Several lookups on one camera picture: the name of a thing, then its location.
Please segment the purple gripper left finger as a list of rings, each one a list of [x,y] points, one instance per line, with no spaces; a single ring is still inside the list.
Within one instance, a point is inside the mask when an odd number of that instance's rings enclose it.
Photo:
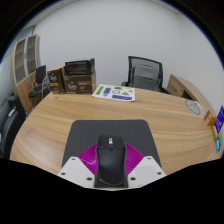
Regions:
[[[94,144],[80,156],[71,156],[58,176],[81,187],[93,187],[97,169],[96,147]]]

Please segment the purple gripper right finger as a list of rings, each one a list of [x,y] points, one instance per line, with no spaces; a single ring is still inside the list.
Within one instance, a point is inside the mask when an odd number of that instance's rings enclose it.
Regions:
[[[166,176],[152,156],[126,143],[125,171],[129,187],[143,187]]]

